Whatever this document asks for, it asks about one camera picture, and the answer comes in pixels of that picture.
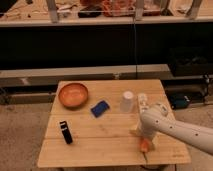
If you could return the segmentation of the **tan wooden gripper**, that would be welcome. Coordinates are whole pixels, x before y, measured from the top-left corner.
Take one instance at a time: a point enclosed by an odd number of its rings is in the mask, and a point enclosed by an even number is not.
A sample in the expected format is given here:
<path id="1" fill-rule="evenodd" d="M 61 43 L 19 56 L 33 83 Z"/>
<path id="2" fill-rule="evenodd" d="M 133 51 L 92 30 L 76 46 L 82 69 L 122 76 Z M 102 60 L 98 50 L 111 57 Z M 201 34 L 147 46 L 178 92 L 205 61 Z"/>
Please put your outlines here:
<path id="1" fill-rule="evenodd" d="M 148 139 L 149 142 L 150 142 L 150 150 L 154 150 L 155 149 L 155 145 L 153 143 L 153 139 L 150 136 L 146 135 L 143 130 L 131 129 L 130 133 L 135 135 L 135 136 L 138 136 L 140 138 L 140 142 L 141 142 L 142 139 Z"/>

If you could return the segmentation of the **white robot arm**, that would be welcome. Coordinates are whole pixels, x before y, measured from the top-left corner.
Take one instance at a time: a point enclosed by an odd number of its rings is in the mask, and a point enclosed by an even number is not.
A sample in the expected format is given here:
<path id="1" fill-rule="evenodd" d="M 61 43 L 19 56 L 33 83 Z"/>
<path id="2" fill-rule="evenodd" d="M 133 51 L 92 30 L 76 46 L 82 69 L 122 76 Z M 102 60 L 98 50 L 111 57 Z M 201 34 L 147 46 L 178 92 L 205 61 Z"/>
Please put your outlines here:
<path id="1" fill-rule="evenodd" d="M 137 136 L 152 141 L 160 132 L 213 155 L 213 129 L 169 119 L 167 107 L 162 103 L 138 107 L 139 121 L 134 130 Z"/>

